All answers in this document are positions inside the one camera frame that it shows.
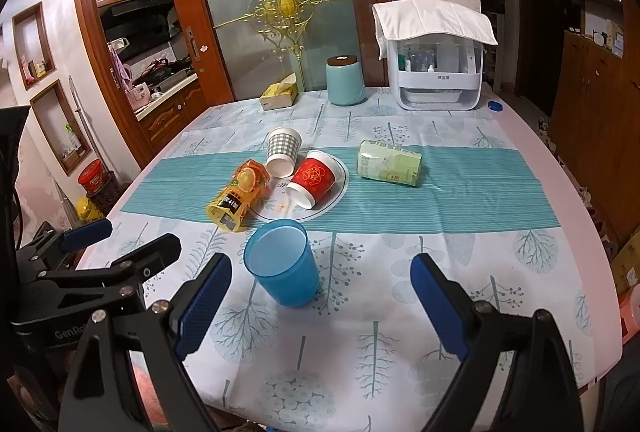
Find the red bucket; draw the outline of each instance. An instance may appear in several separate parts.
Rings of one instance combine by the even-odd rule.
[[[80,184],[88,193],[95,193],[108,179],[106,170],[102,167],[102,161],[91,161],[78,176]]]

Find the dark doorway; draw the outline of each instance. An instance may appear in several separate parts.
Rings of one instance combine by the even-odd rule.
[[[520,43],[515,95],[551,116],[558,89],[564,17],[570,0],[520,0]]]

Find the gold decorative metalwork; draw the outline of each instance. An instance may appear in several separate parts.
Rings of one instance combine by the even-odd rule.
[[[331,0],[249,0],[247,14],[218,24],[214,29],[253,19],[254,29],[265,41],[273,44],[273,52],[278,59],[282,61],[284,53],[290,51],[302,71],[300,58],[305,49],[302,36],[314,16],[316,6],[328,1]]]

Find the tablecloth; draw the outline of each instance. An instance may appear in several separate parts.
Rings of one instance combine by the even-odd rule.
[[[388,89],[376,88],[351,107],[316,91],[270,112],[257,100],[210,108],[126,195],[110,215],[111,238],[82,266],[104,267],[156,236],[176,234],[180,259],[145,283],[149,305],[170,299],[213,253],[230,256],[231,287],[186,369],[208,404],[290,432],[420,430],[426,423],[458,362],[411,288],[408,266],[421,251],[472,299],[505,313],[549,309],[583,385],[600,372],[572,247],[486,99],[470,112],[406,112]],[[312,212],[293,207],[287,181],[277,180],[246,231],[207,222],[204,206],[239,163],[264,159],[268,132],[282,125],[301,133],[302,154],[321,148],[336,156],[345,180]],[[418,185],[357,176],[363,139],[421,152]],[[279,217],[302,221],[320,271],[316,297],[299,309],[278,306],[242,264],[255,228]],[[510,353],[501,355],[479,427],[491,421],[510,361]]]

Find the blue gripper pad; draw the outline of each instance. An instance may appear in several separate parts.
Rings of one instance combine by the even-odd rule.
[[[426,253],[416,255],[411,262],[411,285],[414,287],[418,299],[427,312],[438,338],[447,352],[455,354],[460,362],[463,362],[468,354],[466,344],[465,319],[450,298],[450,294],[459,295],[455,287],[462,291],[462,295],[468,299],[468,295],[459,284],[450,282],[442,274],[435,262]]]
[[[77,229],[65,231],[60,242],[60,251],[62,253],[72,253],[84,249],[110,237],[112,230],[109,219],[100,219]]]
[[[185,282],[174,295],[170,326],[177,335],[178,359],[198,350],[230,284],[231,261],[216,253],[196,279]]]

